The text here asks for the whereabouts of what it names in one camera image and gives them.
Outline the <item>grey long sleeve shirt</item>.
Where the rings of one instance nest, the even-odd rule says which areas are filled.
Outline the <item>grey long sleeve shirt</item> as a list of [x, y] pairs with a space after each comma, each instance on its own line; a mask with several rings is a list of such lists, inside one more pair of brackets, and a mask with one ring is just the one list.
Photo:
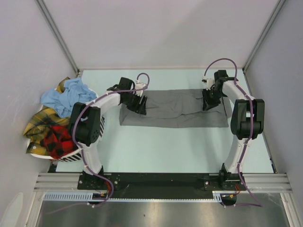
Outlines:
[[161, 128], [224, 128], [232, 116], [228, 98], [208, 111], [203, 110], [200, 89], [149, 90], [146, 115], [134, 113], [123, 105], [120, 109], [121, 126], [144, 126]]

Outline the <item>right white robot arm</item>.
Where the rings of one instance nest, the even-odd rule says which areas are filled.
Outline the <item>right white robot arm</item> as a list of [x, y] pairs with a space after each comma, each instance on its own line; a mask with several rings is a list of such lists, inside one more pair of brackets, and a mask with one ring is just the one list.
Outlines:
[[232, 146], [218, 177], [214, 180], [224, 189], [243, 184], [243, 160], [251, 142], [264, 130], [265, 102], [248, 95], [237, 83], [236, 77], [229, 77], [225, 70], [218, 70], [214, 78], [203, 76], [206, 88], [202, 90], [203, 110], [217, 107], [224, 97], [233, 103], [230, 129]]

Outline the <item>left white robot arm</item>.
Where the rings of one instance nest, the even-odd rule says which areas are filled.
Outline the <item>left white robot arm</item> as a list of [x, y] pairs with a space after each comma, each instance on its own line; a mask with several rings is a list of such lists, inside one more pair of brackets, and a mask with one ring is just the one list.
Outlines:
[[[147, 83], [139, 80], [141, 75], [147, 76]], [[74, 104], [69, 133], [73, 142], [80, 150], [84, 163], [83, 171], [89, 174], [88, 183], [94, 189], [101, 188], [105, 183], [102, 175], [103, 165], [98, 157], [97, 141], [103, 138], [103, 114], [113, 107], [124, 104], [134, 113], [146, 115], [147, 97], [143, 92], [150, 83], [149, 75], [140, 73], [136, 81], [121, 77], [118, 84], [108, 88], [104, 95], [87, 103]]]

